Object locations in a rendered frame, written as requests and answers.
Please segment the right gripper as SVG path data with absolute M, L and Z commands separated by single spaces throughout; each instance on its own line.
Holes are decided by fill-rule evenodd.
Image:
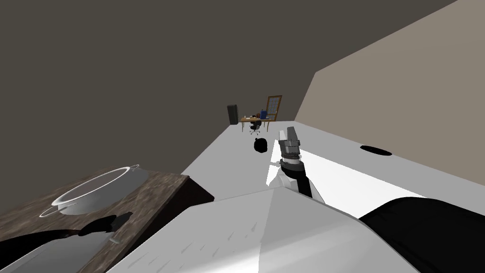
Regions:
M 279 131 L 279 147 L 282 156 L 299 156 L 300 141 L 298 140 L 294 127 L 287 128 L 287 135 L 284 130 Z

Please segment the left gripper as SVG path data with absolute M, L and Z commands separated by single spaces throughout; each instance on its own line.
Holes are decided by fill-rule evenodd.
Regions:
M 131 215 L 133 215 L 132 212 L 127 212 L 119 216 L 110 215 L 103 218 L 99 218 L 97 220 L 90 222 L 85 227 L 83 227 L 79 231 L 79 233 L 77 233 L 77 235 L 85 236 L 87 234 L 94 233 L 94 232 L 105 232 L 105 233 L 116 232 L 129 220 Z

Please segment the wooden framed window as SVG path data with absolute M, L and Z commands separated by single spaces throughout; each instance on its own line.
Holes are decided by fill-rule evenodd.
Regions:
M 267 100 L 267 119 L 276 120 L 278 116 L 278 111 L 281 103 L 282 95 L 279 96 L 268 96 Z

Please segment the wooden desk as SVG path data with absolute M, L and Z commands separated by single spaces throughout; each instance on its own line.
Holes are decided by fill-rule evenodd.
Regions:
M 242 124 L 242 131 L 244 131 L 245 123 L 256 123 L 257 121 L 261 121 L 263 126 L 266 130 L 269 130 L 269 123 L 276 121 L 276 114 L 272 112 L 268 112 L 266 110 L 262 110 L 257 117 L 243 117 L 240 122 Z

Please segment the dark brown wooden table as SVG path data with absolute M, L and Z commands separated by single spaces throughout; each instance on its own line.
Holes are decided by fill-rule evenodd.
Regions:
M 58 196 L 83 182 L 86 178 L 0 215 L 0 241 L 45 230 L 80 229 L 98 218 L 131 212 L 127 223 L 114 233 L 114 239 L 121 240 L 121 244 L 109 243 L 102 247 L 79 270 L 79 273 L 106 273 L 182 211 L 214 200 L 213 195 L 186 175 L 150 171 L 140 187 L 107 208 L 79 216 L 54 213 L 47 218 L 40 217 Z

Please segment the black oval mat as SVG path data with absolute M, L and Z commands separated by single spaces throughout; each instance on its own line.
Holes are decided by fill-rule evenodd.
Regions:
M 391 156 L 391 155 L 393 155 L 391 152 L 389 152 L 387 150 L 383 150 L 383 149 L 380 149 L 380 148 L 377 148 L 377 147 L 373 147 L 373 146 L 362 145 L 362 146 L 360 146 L 360 149 L 362 149 L 364 151 L 367 151 L 367 152 L 370 152 L 372 154 L 376 154 L 376 155 L 382 155 L 382 156 Z

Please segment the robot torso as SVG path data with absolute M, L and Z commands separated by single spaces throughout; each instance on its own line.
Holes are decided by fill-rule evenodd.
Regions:
M 284 187 L 190 207 L 107 273 L 418 273 L 357 218 Z

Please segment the silver two-handled pot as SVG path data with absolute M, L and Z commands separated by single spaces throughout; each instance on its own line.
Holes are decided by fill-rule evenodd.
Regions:
M 123 199 L 140 187 L 149 177 L 139 165 L 118 168 L 76 186 L 55 199 L 41 218 L 60 212 L 81 215 L 98 211 Z

